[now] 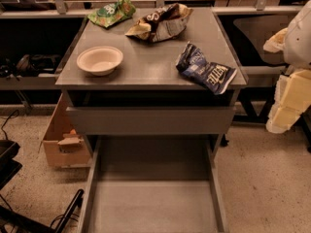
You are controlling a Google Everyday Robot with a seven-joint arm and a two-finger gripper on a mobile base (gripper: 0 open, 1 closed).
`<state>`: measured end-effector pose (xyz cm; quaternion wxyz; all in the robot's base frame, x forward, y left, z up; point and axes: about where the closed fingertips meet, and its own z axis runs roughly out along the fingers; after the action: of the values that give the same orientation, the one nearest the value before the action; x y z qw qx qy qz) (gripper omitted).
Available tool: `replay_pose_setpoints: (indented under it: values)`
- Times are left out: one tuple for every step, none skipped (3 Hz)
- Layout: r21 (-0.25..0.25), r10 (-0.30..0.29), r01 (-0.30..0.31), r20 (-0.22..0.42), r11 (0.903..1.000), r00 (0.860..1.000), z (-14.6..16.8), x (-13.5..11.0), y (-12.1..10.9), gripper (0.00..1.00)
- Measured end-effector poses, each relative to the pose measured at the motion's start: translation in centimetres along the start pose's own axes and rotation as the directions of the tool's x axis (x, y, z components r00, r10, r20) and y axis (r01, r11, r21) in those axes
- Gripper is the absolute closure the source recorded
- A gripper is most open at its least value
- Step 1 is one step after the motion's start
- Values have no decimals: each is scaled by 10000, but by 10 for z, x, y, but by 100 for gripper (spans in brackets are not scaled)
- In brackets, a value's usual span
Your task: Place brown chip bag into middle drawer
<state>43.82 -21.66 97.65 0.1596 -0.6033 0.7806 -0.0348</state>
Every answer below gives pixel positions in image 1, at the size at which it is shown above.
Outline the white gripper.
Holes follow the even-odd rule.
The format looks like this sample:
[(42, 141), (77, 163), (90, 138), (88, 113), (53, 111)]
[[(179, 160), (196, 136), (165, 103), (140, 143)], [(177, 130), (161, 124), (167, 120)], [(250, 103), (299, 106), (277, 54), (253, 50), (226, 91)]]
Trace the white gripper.
[[(284, 50), (288, 28), (283, 28), (263, 45), (268, 52)], [(296, 70), (289, 76), (281, 75), (275, 88), (274, 104), (268, 114), (266, 129), (281, 134), (289, 130), (311, 106), (311, 71)]]

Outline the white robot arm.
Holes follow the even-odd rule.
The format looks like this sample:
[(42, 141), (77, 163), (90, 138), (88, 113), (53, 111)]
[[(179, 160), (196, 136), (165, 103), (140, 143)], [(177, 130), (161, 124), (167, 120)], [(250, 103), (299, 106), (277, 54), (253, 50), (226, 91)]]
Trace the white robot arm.
[(282, 51), (289, 65), (276, 84), (274, 104), (266, 129), (271, 133), (289, 130), (311, 106), (311, 1), (284, 28), (268, 39), (263, 49)]

